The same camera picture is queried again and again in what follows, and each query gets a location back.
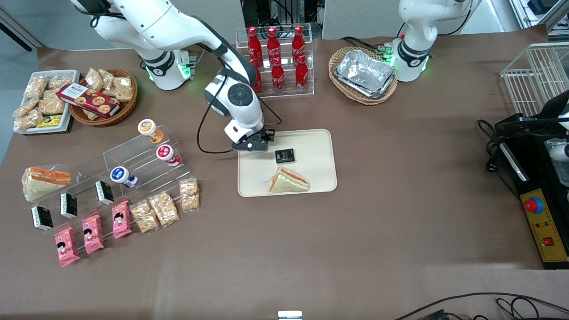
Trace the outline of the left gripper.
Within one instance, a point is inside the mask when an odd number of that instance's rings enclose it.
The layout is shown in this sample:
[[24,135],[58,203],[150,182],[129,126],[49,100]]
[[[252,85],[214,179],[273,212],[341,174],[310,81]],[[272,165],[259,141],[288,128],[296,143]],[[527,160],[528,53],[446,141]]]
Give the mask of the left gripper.
[[495,125],[498,136],[557,136],[551,125],[567,113],[569,90],[553,97],[545,104],[545,119],[508,117]]

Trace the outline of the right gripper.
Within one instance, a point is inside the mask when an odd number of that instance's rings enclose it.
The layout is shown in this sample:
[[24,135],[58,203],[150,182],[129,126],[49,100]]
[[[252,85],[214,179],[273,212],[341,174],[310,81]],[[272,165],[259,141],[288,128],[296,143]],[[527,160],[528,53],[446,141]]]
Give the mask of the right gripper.
[[266,152],[268,144],[274,142],[276,131],[274,129],[264,129],[264,116],[251,128],[246,128],[232,118],[224,128],[225,134],[232,142],[232,149],[235,151],[247,152]]

